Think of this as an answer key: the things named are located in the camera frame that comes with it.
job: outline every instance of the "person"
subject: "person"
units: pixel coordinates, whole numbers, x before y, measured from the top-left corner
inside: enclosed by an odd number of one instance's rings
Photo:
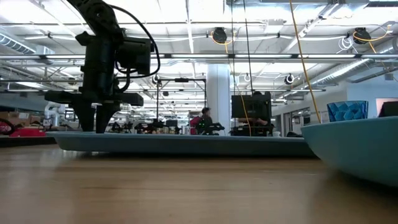
[[[193,118],[190,122],[191,126],[191,134],[195,135],[197,134],[197,130],[200,129],[202,130],[204,127],[198,127],[198,124],[201,123],[202,126],[209,126],[213,124],[213,120],[210,116],[210,108],[203,108],[202,111],[202,116],[201,117],[196,117]]]
[[[201,121],[205,126],[213,124],[213,120],[210,116],[210,108],[203,108],[201,113],[202,113]]]
[[[260,91],[255,91],[255,92],[253,93],[253,96],[256,96],[256,95],[262,95],[262,93],[261,93]],[[248,121],[249,121],[249,123],[250,123],[251,126],[253,126],[253,125],[265,126],[265,125],[268,124],[267,121],[264,121],[264,120],[261,119],[261,118],[239,118],[238,121],[239,121],[240,123],[245,123],[245,124],[247,124]]]

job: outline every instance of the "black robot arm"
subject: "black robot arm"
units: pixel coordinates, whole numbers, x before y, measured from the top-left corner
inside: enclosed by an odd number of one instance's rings
[[[67,0],[87,22],[97,36],[123,39],[112,7],[102,0]]]
[[[80,93],[65,91],[48,91],[45,99],[57,103],[69,104],[79,117],[83,131],[93,131],[94,115],[96,114],[96,132],[104,133],[112,115],[120,110],[121,103],[133,106],[142,106],[144,100],[138,93],[124,93],[128,88],[131,78],[141,78],[152,75],[150,72],[151,44],[155,45],[156,53],[159,51],[154,39],[145,27],[149,39],[126,37],[124,29],[120,28],[113,9],[128,13],[124,9],[106,4],[102,0],[67,0],[83,16],[95,35],[87,32],[76,36],[80,45],[86,47],[85,65],[83,72],[83,85],[79,87]],[[126,84],[119,88],[119,81],[114,75],[114,68],[126,68]],[[141,76],[130,77],[130,73],[137,72]]]

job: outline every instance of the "teal tray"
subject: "teal tray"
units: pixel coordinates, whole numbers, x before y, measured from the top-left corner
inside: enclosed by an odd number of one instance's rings
[[[398,187],[398,117],[340,121],[302,128],[311,150],[330,167]]]
[[[304,138],[54,132],[61,149],[86,152],[315,157]]]

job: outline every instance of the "blue glass vase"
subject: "blue glass vase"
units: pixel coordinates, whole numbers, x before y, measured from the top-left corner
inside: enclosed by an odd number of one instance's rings
[[[330,122],[368,118],[367,101],[342,101],[327,105]]]

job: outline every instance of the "wooden table surface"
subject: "wooden table surface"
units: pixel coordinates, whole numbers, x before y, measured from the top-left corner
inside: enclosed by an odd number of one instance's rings
[[[398,223],[398,193],[316,159],[0,149],[0,223]]]

